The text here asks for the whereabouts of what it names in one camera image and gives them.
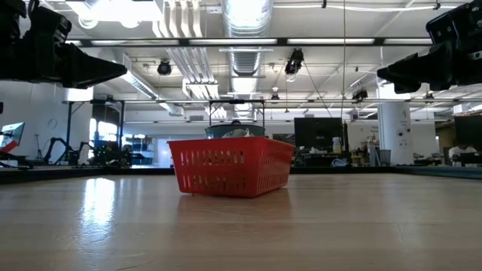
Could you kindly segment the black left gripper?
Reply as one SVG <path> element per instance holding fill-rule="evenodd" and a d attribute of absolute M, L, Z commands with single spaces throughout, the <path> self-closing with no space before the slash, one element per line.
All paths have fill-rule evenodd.
<path fill-rule="evenodd" d="M 0 0 L 0 80 L 60 80 L 87 89 L 127 73 L 65 44 L 72 23 L 39 0 Z"/>

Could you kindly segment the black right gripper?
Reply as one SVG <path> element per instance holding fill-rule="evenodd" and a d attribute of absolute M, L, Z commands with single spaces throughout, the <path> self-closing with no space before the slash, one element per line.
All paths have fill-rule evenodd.
<path fill-rule="evenodd" d="M 482 0 L 460 5 L 426 24 L 433 47 L 426 55 L 409 55 L 377 71 L 394 84 L 395 93 L 482 84 Z"/>

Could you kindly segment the white round pillar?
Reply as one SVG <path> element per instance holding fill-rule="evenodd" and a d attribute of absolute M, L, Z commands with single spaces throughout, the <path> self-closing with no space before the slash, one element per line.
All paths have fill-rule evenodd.
<path fill-rule="evenodd" d="M 377 98 L 387 99 L 377 106 L 380 147 L 390 150 L 392 165 L 413 164 L 410 95 L 396 94 L 394 84 L 379 84 Z"/>

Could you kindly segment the dark wide monitor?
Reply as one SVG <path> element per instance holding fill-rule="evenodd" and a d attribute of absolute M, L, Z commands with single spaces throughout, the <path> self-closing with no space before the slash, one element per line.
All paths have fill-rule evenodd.
<path fill-rule="evenodd" d="M 461 154 L 456 162 L 466 167 L 482 165 L 482 116 L 455 117 L 455 130 L 456 145 L 469 145 L 477 150 Z"/>

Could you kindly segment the black background robot rig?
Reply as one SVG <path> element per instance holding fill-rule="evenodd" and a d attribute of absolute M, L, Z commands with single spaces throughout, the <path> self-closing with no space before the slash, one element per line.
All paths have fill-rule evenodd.
<path fill-rule="evenodd" d="M 60 157 L 54 162 L 50 162 L 53 146 L 57 143 L 64 146 L 64 151 Z M 81 153 L 87 148 L 87 152 L 92 151 L 92 157 L 88 157 L 86 162 L 81 162 Z M 51 138 L 47 153 L 40 159 L 45 165 L 59 165 L 66 162 L 69 166 L 85 167 L 85 166 L 113 166 L 118 168 L 128 168 L 132 166 L 133 158 L 140 157 L 131 152 L 128 148 L 119 148 L 116 144 L 102 145 L 94 147 L 89 142 L 81 142 L 78 149 L 71 147 L 62 138 Z"/>

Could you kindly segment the person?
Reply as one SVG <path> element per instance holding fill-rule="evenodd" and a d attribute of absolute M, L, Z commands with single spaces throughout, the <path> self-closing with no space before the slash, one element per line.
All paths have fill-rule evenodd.
<path fill-rule="evenodd" d="M 473 148 L 472 146 L 469 146 L 469 145 L 457 145 L 457 146 L 452 147 L 448 152 L 450 161 L 452 163 L 452 166 L 454 166 L 454 167 L 461 167 L 462 166 L 462 164 L 460 162 L 456 162 L 454 160 L 454 157 L 458 157 L 461 154 L 475 153 L 476 151 L 477 150 L 475 148 Z"/>

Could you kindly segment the tilted screen with red stripe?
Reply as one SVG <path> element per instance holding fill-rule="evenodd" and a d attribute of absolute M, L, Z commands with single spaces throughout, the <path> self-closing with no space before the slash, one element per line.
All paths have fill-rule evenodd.
<path fill-rule="evenodd" d="M 0 130 L 0 151 L 8 153 L 20 145 L 25 123 L 7 124 Z"/>

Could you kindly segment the black computer monitor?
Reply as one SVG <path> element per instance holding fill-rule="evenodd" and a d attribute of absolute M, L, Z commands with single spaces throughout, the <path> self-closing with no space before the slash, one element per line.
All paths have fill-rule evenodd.
<path fill-rule="evenodd" d="M 343 134 L 342 121 L 336 117 L 300 117 L 294 119 L 297 147 L 331 148 L 332 140 Z"/>

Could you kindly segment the black overhead light bar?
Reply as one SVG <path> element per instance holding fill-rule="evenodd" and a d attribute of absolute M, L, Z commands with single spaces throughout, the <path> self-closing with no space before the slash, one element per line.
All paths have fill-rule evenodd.
<path fill-rule="evenodd" d="M 79 47 L 377 47 L 430 46 L 430 38 L 129 38 L 68 40 Z"/>

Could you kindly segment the red plastic slotted basket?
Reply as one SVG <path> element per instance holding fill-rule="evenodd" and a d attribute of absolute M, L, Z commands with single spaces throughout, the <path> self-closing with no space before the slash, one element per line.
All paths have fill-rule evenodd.
<path fill-rule="evenodd" d="M 288 183 L 294 146 L 265 137 L 169 143 L 182 193 L 255 198 Z"/>

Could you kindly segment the black metal stand frame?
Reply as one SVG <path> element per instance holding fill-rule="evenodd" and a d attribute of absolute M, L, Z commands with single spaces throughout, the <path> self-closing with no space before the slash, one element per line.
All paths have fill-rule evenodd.
<path fill-rule="evenodd" d="M 94 147 L 116 144 L 123 148 L 126 103 L 114 99 L 91 99 L 67 101 L 67 124 L 65 141 L 74 149 L 81 142 Z M 81 162 L 92 157 L 87 148 L 81 153 Z"/>

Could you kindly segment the silver ventilation duct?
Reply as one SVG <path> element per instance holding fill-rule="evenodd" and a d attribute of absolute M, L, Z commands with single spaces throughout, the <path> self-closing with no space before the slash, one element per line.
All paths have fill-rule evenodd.
<path fill-rule="evenodd" d="M 228 38 L 263 38 L 268 36 L 273 0 L 222 0 L 224 35 Z M 238 99 L 251 99 L 261 74 L 263 53 L 229 54 L 230 91 Z"/>

